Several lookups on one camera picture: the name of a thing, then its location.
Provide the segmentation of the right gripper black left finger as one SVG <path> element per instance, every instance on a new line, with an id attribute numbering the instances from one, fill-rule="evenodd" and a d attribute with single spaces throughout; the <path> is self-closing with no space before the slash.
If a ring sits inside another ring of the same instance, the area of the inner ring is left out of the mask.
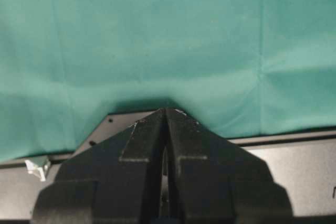
<path id="1" fill-rule="evenodd" d="M 32 223 L 150 223 L 160 212 L 165 111 L 65 161 Z"/>

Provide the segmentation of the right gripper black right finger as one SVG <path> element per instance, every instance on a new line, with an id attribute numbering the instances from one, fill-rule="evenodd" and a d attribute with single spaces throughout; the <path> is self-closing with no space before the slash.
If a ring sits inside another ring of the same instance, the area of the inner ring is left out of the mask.
<path id="1" fill-rule="evenodd" d="M 182 223 L 284 223 L 286 190 L 265 161 L 176 109 L 166 110 L 171 213 Z"/>

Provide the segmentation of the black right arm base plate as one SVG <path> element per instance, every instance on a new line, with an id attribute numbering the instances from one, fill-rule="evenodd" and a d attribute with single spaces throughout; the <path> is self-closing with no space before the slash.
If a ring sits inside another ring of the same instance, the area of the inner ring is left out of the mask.
<path id="1" fill-rule="evenodd" d="M 160 212 L 158 218 L 150 223 L 182 223 L 172 215 L 170 206 L 167 109 L 163 109 L 165 145 Z M 54 182 L 65 161 L 117 135 L 155 111 L 109 114 L 75 152 L 40 155 L 48 156 L 51 162 L 45 182 L 28 174 L 25 159 L 30 157 L 2 163 L 1 223 L 32 223 L 39 193 Z M 284 223 L 335 223 L 335 129 L 228 141 L 265 161 L 274 181 L 286 190 L 293 215 Z"/>

